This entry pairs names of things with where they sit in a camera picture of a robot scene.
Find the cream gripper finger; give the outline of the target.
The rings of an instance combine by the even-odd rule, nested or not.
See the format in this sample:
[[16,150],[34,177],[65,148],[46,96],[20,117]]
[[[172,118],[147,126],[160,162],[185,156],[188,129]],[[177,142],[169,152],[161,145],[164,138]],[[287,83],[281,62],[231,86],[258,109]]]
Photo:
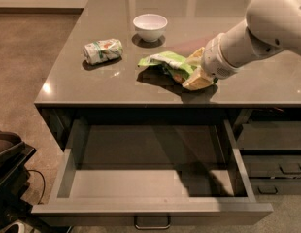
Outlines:
[[204,47],[201,47],[200,49],[196,50],[193,54],[191,54],[187,59],[186,63],[192,66],[200,66],[201,65],[201,59],[204,53]]
[[208,76],[207,73],[201,68],[196,68],[189,78],[183,82],[183,88],[187,90],[199,90],[209,87],[213,84],[213,78]]

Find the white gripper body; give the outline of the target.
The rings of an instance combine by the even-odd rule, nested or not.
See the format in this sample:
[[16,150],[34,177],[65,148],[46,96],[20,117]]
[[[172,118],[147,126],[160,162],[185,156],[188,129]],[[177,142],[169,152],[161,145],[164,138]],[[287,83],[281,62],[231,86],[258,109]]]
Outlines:
[[205,73],[213,79],[227,79],[237,73],[237,68],[232,66],[223,56],[221,51],[221,40],[224,34],[220,33],[210,40],[202,56],[202,68]]

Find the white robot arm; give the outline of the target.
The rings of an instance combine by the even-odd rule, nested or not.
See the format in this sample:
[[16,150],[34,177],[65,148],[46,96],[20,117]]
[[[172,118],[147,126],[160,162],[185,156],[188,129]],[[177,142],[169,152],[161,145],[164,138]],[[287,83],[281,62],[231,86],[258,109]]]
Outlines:
[[218,34],[188,59],[198,68],[183,82],[183,88],[208,87],[283,50],[301,56],[301,0],[251,0],[243,21]]

